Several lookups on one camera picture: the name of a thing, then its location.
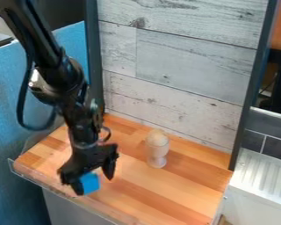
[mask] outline striped wooden surface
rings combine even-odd
[[[230,155],[170,135],[168,164],[147,166],[144,139],[151,129],[129,120],[106,115],[111,142],[119,144],[115,179],[100,174],[102,187],[88,196],[72,199],[125,224],[209,224],[230,179]],[[56,173],[69,158],[66,127],[60,127],[14,163],[15,170],[37,183],[75,197],[62,186]]]

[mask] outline gray frame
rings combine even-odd
[[[263,29],[261,33],[261,38],[259,40],[258,49],[256,52],[255,63],[251,72],[251,78],[249,80],[249,86],[247,89],[246,98],[241,111],[240,123],[236,133],[234,148],[230,158],[230,163],[228,169],[234,171],[237,158],[241,149],[241,141],[244,135],[246,122],[249,116],[249,110],[252,103],[256,99],[256,90],[258,84],[260,83],[260,77],[263,74],[265,63],[268,61],[269,57],[269,41],[271,38],[272,25],[276,18],[276,11],[279,0],[270,0],[268,3],[267,11],[265,13],[265,18],[263,21]]]
[[[84,3],[90,95],[98,101],[102,111],[104,111],[105,102],[103,91],[103,69],[97,14],[97,0],[85,0]]]

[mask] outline white wooden wall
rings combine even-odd
[[[107,108],[231,150],[267,3],[98,1]]]

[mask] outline whitewashed wood panel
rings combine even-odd
[[[257,48],[268,0],[100,0],[99,18]]]
[[[103,68],[135,76],[136,28],[100,22]]]
[[[117,112],[117,111],[114,111],[112,109],[106,109],[106,112],[107,113],[110,113],[110,114],[113,114],[115,116],[119,116],[121,118],[124,118],[124,119],[127,119],[127,120],[130,120],[130,121],[135,121],[135,122],[138,122],[142,125],[145,125],[145,126],[148,126],[148,127],[152,127],[152,128],[157,128],[157,129],[161,129],[163,130],[164,132],[166,132],[167,134],[173,134],[173,135],[176,135],[176,136],[179,136],[179,137],[182,137],[184,138],[185,140],[189,140],[191,142],[196,142],[198,144],[203,144],[203,145],[206,145],[210,148],[213,148],[213,149],[217,149],[219,151],[222,151],[222,152],[226,152],[228,154],[231,154],[232,150],[231,149],[228,149],[228,148],[225,148],[225,147],[222,147],[220,145],[217,145],[217,144],[214,144],[214,143],[211,143],[211,142],[207,142],[207,141],[203,141],[199,138],[196,138],[196,137],[193,137],[193,136],[189,136],[187,134],[183,134],[181,132],[178,132],[178,131],[175,131],[175,130],[172,130],[170,128],[167,128],[167,127],[163,127],[163,126],[160,126],[160,125],[157,125],[153,122],[148,122],[146,120],[143,120],[143,119],[139,119],[139,118],[136,118],[134,116],[130,116],[130,115],[127,115],[127,114],[124,114],[122,112]]]
[[[242,105],[255,55],[244,47],[138,30],[136,76]]]
[[[241,114],[238,105],[107,71],[104,88],[107,108],[227,149],[233,147]]]

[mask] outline blue block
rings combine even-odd
[[[96,173],[88,173],[80,178],[83,184],[84,195],[98,191],[100,189],[100,179]]]

